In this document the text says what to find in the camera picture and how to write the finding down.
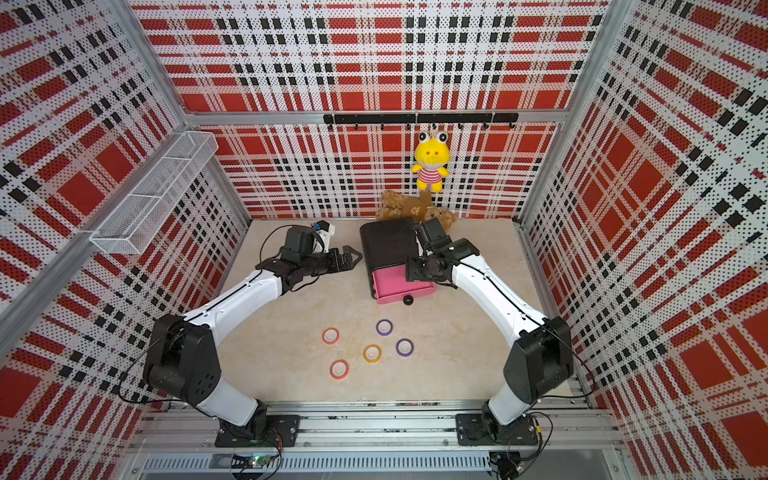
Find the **black drawer cabinet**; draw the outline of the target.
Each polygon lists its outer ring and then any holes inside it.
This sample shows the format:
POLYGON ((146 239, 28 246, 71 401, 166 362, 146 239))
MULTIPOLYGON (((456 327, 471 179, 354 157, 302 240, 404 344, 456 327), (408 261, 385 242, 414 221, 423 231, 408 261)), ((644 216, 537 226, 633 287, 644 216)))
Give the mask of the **black drawer cabinet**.
POLYGON ((362 255, 372 298, 378 299, 374 285, 375 271, 403 266, 408 256, 418 253, 415 225, 413 218, 403 217, 369 222, 360 227, 362 255))

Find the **pink drawer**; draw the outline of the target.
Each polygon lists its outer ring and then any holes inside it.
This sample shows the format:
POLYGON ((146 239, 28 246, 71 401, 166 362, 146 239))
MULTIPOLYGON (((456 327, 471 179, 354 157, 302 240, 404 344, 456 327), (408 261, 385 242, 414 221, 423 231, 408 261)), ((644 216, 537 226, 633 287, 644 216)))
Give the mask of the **pink drawer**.
POLYGON ((373 298, 378 304, 405 302, 407 297, 415 300, 432 295, 437 290, 431 282, 408 282, 403 264, 375 270, 372 280, 373 298))

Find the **purple tape roll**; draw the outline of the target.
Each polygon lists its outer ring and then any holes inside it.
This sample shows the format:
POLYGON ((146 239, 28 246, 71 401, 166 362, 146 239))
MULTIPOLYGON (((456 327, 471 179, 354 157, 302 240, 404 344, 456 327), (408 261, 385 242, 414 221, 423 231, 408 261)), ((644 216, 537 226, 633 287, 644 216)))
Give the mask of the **purple tape roll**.
POLYGON ((408 338, 401 338, 396 342, 396 352, 401 357, 410 357, 414 353, 414 344, 408 338))
POLYGON ((375 328, 380 336, 386 337, 392 334, 394 325, 389 319, 381 319, 376 323, 375 328))

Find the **yellow tape roll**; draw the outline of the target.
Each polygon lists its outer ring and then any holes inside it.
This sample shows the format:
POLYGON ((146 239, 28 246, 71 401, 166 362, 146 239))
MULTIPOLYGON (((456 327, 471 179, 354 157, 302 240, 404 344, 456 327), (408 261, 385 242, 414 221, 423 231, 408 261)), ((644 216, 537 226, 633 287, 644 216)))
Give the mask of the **yellow tape roll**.
POLYGON ((381 360, 382 349, 379 345, 370 344, 363 350, 363 358, 369 364, 376 364, 381 360))

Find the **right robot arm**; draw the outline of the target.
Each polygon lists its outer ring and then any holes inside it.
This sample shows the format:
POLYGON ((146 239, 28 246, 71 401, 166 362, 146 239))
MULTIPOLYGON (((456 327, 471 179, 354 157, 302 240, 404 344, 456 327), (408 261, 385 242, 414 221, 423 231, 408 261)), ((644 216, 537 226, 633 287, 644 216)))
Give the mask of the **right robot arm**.
POLYGON ((504 385, 482 408, 487 431, 514 424, 574 373, 571 330, 517 295, 467 239, 452 240, 437 219, 413 227, 417 254, 406 258, 406 280, 464 291, 493 320, 510 351, 504 385))

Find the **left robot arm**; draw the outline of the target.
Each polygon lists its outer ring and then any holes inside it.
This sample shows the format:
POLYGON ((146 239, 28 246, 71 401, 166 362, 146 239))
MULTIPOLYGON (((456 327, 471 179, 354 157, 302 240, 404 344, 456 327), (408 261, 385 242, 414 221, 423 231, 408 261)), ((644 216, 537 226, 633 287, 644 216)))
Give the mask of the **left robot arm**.
POLYGON ((279 252, 261 260, 242 281, 208 303, 155 321, 143 366, 148 386, 219 420, 240 439, 259 439, 266 405, 222 377, 218 346, 252 314, 305 280, 353 270, 363 255, 333 248, 335 227, 326 221, 290 225, 279 252))

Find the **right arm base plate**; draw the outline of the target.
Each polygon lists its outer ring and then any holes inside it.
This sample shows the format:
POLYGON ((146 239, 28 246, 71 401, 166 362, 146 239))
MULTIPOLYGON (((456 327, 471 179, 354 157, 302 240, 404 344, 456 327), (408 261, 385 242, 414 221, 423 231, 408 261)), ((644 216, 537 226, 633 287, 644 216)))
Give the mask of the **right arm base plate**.
POLYGON ((538 433, 530 417, 520 417, 505 426, 492 422, 489 414, 458 414, 455 417, 460 446, 537 446, 538 433))

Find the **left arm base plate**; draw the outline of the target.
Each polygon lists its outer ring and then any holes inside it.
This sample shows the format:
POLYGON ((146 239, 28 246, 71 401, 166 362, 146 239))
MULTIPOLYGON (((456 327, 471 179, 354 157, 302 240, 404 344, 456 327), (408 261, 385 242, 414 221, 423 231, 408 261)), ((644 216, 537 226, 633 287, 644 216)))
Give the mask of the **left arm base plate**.
POLYGON ((299 430, 298 415, 269 415, 257 412, 244 426, 219 421, 217 448, 293 447, 299 430))

